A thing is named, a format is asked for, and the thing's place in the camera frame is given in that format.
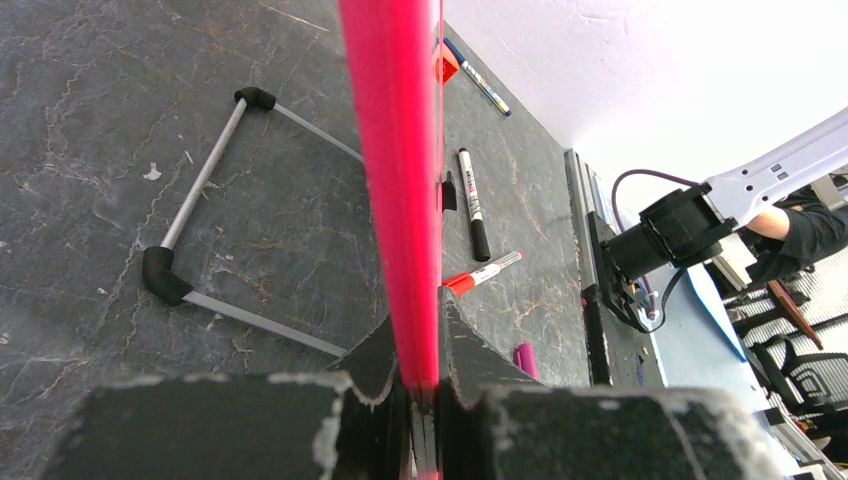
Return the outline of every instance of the cable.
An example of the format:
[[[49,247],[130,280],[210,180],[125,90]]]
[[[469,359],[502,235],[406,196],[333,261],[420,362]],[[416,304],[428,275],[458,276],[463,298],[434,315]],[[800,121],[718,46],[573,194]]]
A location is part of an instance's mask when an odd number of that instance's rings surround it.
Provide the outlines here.
[[[618,187],[619,187],[619,185],[621,185],[622,180],[624,180],[625,178],[627,178],[631,175],[650,175],[650,176],[653,176],[653,177],[659,177],[659,178],[662,178],[664,180],[668,180],[670,182],[679,183],[679,184],[685,185],[687,187],[698,186],[698,184],[696,182],[693,182],[691,180],[686,180],[685,178],[681,178],[681,177],[671,175],[671,174],[668,174],[668,173],[659,172],[659,171],[656,171],[656,170],[651,170],[651,169],[648,169],[648,168],[637,168],[637,169],[628,170],[628,171],[622,173],[621,175],[618,176],[618,178],[615,179],[615,182],[612,184],[612,194],[610,195],[612,197],[612,213],[613,213],[613,215],[615,215],[615,223],[618,224],[618,229],[622,233],[624,233],[624,222],[621,221],[621,215],[618,212]],[[665,325],[665,302],[668,301],[668,296],[671,295],[671,290],[674,288],[674,286],[680,280],[680,277],[683,276],[683,272],[685,272],[685,270],[680,269],[677,272],[675,272],[674,276],[671,277],[671,280],[668,282],[668,285],[666,286],[665,292],[663,292],[662,301],[660,302],[660,306],[661,306],[661,312],[660,313],[662,314],[662,317],[660,318],[660,324],[656,328],[654,328],[654,329],[652,329],[652,330],[650,330],[649,332],[646,332],[646,333],[654,333],[660,327]],[[650,295],[650,293],[653,291],[653,288],[651,288],[651,283],[648,281],[648,277],[642,276],[641,280],[642,280],[642,284],[645,285],[645,289],[648,291],[648,294]],[[657,311],[657,301],[656,301],[656,299],[654,298],[653,295],[651,295],[650,298],[651,298],[651,311],[648,313],[648,318],[650,318],[651,320],[656,320],[653,317],[655,315],[655,312]]]

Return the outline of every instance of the blue pen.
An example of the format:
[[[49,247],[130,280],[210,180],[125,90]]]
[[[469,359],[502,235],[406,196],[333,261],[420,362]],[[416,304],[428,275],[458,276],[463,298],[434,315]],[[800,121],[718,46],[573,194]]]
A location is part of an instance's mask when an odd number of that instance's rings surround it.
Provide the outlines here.
[[[498,94],[495,93],[494,90],[492,90],[492,87],[490,87],[489,84],[486,83],[485,80],[483,80],[483,77],[481,77],[480,74],[477,73],[477,70],[474,70],[471,65],[468,64],[468,60],[465,59],[465,56],[459,53],[459,49],[456,48],[456,45],[454,45],[453,42],[451,42],[447,37],[445,37],[444,40],[445,45],[447,45],[451,53],[453,53],[453,56],[456,57],[456,61],[459,62],[459,66],[462,67],[465,73],[467,73],[472,80],[474,80],[474,83],[476,83],[477,86],[480,87],[480,90],[483,90],[483,93],[485,93],[486,96],[489,97],[489,100],[491,100],[496,107],[498,107],[498,110],[500,110],[501,113],[503,113],[507,117],[512,115],[512,110],[509,109],[509,107],[506,105],[506,102],[504,102],[503,99],[501,99],[501,97],[499,97]]]

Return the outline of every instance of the white backdrop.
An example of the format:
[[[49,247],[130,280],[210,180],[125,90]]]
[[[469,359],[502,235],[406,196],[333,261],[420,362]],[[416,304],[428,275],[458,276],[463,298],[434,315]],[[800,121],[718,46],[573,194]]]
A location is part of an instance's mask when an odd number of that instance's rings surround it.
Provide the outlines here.
[[[848,106],[845,1],[445,0],[445,18],[609,184],[702,180]],[[638,211],[670,189],[621,194]]]

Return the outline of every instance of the black marble surface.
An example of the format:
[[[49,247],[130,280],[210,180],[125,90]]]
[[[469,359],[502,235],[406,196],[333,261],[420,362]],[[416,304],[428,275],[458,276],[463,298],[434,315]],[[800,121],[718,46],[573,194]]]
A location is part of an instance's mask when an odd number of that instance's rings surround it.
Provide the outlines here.
[[[585,385],[562,148],[464,53],[514,114],[502,117],[460,74],[445,89],[446,146],[473,155],[493,255],[527,258],[460,301],[501,352],[532,342],[544,382]],[[329,0],[18,0],[0,10],[0,478],[37,476],[80,399],[110,379],[332,361],[190,305],[166,307],[143,289],[140,261],[233,91],[265,88],[358,150],[348,80]],[[344,348],[386,315],[355,160],[276,113],[249,112],[205,197],[174,265],[202,293]],[[477,266],[468,237],[467,212],[449,212],[445,277]]]

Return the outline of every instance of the pink tube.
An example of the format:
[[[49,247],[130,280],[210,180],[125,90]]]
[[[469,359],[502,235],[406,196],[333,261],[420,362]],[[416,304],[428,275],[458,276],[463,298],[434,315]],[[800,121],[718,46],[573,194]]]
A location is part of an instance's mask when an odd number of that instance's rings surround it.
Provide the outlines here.
[[[340,0],[365,175],[404,385],[439,381],[439,0]]]
[[[533,353],[533,345],[522,343],[515,349],[512,356],[513,362],[527,375],[539,379],[539,371],[536,369],[536,354]]]

